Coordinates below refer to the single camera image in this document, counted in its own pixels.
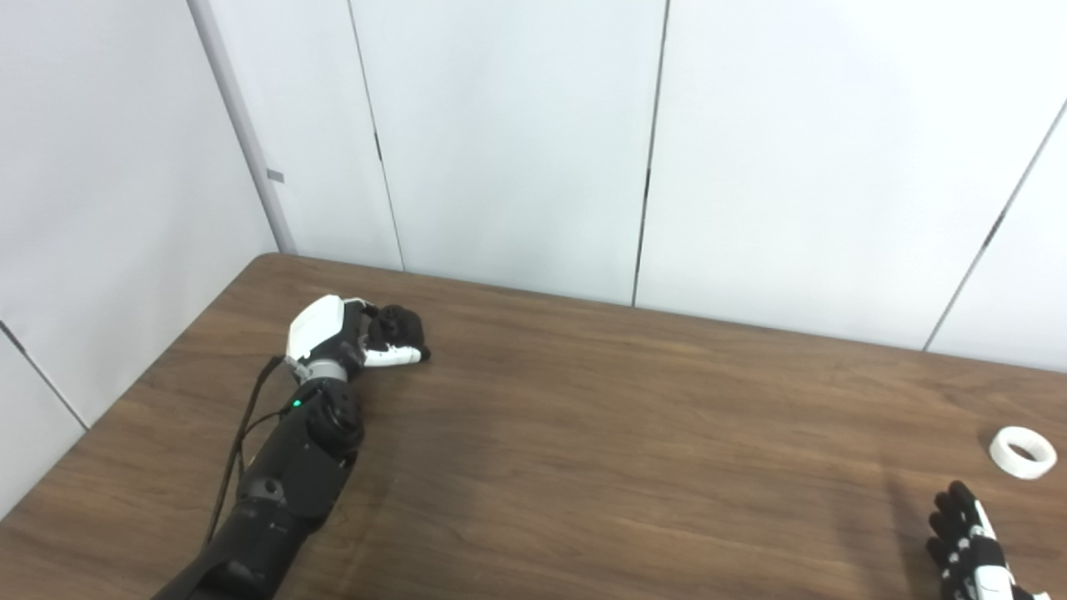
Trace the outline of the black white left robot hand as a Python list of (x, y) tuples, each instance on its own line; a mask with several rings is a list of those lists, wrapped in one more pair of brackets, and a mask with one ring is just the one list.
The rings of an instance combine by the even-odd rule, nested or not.
[(430, 357), (416, 312), (327, 295), (290, 323), (283, 361), (297, 383), (324, 378), (350, 383), (366, 369), (419, 364)]

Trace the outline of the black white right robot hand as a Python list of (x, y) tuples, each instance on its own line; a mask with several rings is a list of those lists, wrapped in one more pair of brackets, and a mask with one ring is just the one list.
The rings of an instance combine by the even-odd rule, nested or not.
[(951, 481), (934, 498), (929, 515), (934, 536), (926, 550), (939, 570), (941, 599), (1048, 599), (1048, 593), (1029, 593), (1016, 582), (1004, 549), (980, 499), (964, 485)]

